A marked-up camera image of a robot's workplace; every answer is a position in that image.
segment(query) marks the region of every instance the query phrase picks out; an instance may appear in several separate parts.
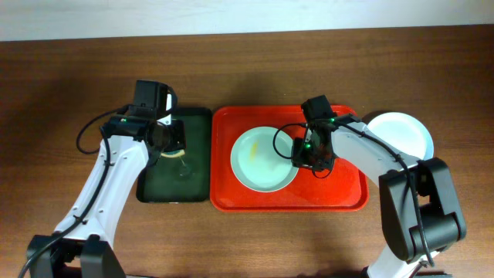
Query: white wall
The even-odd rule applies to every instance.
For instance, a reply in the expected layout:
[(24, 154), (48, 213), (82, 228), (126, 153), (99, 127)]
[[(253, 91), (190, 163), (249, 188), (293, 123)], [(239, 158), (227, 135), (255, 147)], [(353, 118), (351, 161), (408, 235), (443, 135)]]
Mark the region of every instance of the white wall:
[(0, 40), (494, 23), (494, 0), (0, 0)]

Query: white plate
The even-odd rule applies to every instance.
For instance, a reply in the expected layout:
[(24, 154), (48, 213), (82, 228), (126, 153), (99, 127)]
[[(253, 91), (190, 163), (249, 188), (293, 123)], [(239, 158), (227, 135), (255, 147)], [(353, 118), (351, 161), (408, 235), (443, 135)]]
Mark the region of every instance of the white plate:
[[(257, 192), (274, 192), (287, 186), (295, 178), (298, 168), (289, 159), (281, 158), (272, 147), (277, 129), (256, 127), (246, 131), (232, 148), (230, 162), (237, 179)], [(290, 156), (293, 140), (280, 131), (276, 136), (276, 148)]]
[(429, 131), (410, 115), (385, 113), (375, 117), (368, 127), (379, 138), (406, 154), (423, 160), (434, 155), (434, 143)]

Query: red tray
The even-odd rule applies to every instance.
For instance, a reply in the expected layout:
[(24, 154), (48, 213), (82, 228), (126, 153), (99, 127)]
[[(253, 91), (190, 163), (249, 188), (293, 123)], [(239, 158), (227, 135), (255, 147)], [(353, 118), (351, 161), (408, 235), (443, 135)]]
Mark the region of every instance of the red tray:
[[(355, 114), (349, 107), (331, 106), (338, 114)], [(300, 106), (223, 107), (213, 117), (211, 141), (211, 191), (213, 205), (223, 212), (352, 212), (362, 209), (369, 193), (367, 180), (358, 169), (337, 159), (328, 178), (313, 177), (299, 169), (285, 188), (261, 193), (246, 188), (233, 174), (230, 153), (244, 132), (254, 127), (280, 128), (305, 122)], [(287, 127), (290, 137), (303, 137), (304, 128)]]

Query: wooden table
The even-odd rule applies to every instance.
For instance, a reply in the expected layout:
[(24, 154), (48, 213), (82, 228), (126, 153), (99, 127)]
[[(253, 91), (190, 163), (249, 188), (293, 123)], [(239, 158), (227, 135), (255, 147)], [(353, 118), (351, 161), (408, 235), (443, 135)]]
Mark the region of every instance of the wooden table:
[[(0, 43), (0, 276), (16, 275), (32, 236), (50, 234), (74, 203), (95, 161), (75, 137), (132, 101), (136, 79), (213, 110), (324, 93), (362, 116), (417, 117), (468, 225), (435, 270), (494, 273), (494, 26), (481, 25)], [(83, 145), (99, 141), (93, 128)], [(139, 203), (134, 188), (114, 248), (129, 274), (311, 276), (360, 271), (383, 246), (370, 183), (367, 206), (351, 213), (225, 214), (210, 202)]]

